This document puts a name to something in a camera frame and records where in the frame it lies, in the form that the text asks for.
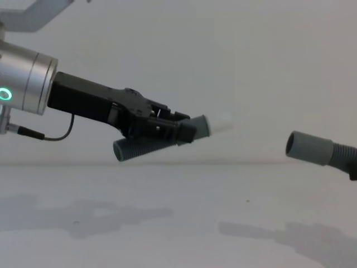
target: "black cable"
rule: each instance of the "black cable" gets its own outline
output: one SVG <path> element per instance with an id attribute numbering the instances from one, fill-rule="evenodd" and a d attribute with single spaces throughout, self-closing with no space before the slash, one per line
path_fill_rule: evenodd
<path id="1" fill-rule="evenodd" d="M 59 137 L 59 138 L 45 137 L 44 140 L 45 141 L 62 141 L 62 140 L 64 140 L 65 138 L 67 138 L 69 136 L 69 134 L 71 134 L 71 131 L 72 131 L 72 128 L 73 128 L 73 124 L 74 124 L 74 114 L 72 114 L 71 123 L 70 123 L 69 129 L 68 129 L 66 134 L 64 134 L 62 137 Z"/>

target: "white background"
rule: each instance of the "white background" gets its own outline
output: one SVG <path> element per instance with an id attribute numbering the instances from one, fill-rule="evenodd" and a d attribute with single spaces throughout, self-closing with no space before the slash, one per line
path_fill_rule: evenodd
<path id="1" fill-rule="evenodd" d="M 2 267 L 355 268 L 357 184 L 312 165 L 2 167 Z"/>
<path id="2" fill-rule="evenodd" d="M 78 0 L 37 33 L 7 41 L 60 59 L 59 69 L 192 116 L 235 110 L 235 130 L 135 163 L 289 161 L 293 130 L 355 145 L 357 2 Z M 61 136 L 70 116 L 13 111 Z M 1 137 L 1 164 L 115 164 L 115 129 L 76 118 L 59 143 Z"/>

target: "gray hose cuff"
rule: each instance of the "gray hose cuff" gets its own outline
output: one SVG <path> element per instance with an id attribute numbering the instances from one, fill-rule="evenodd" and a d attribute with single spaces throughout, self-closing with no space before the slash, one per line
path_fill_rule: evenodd
<path id="1" fill-rule="evenodd" d="M 286 146 L 286 155 L 321 166 L 329 164 L 334 152 L 331 140 L 311 136 L 302 132 L 291 133 Z"/>

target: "black connector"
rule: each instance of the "black connector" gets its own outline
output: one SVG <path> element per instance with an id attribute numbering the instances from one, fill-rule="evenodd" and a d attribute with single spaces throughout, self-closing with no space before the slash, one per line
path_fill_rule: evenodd
<path id="1" fill-rule="evenodd" d="M 39 133 L 37 131 L 31 130 L 26 127 L 18 127 L 17 134 L 22 136 L 27 136 L 30 138 L 35 138 L 37 140 L 43 141 L 45 139 L 45 134 Z"/>

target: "gray plastic tube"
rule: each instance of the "gray plastic tube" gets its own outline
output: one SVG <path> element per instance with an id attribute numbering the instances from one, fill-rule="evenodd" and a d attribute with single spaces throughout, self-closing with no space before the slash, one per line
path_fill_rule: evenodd
<path id="1" fill-rule="evenodd" d="M 195 140 L 209 137 L 210 127 L 208 120 L 205 116 L 199 116 L 192 119 L 185 119 L 180 121 L 188 125 L 195 126 L 197 132 L 195 135 Z M 138 138 L 135 140 L 121 139 L 113 143 L 114 154 L 120 162 L 127 161 L 129 159 L 139 157 L 142 155 L 149 154 L 150 152 L 155 152 L 162 150 L 174 145 L 183 145 L 184 142 L 168 142 L 162 141 L 156 138 Z"/>
<path id="2" fill-rule="evenodd" d="M 347 173 L 348 165 L 357 161 L 356 148 L 298 131 L 291 133 L 286 155 L 321 166 L 332 166 Z"/>

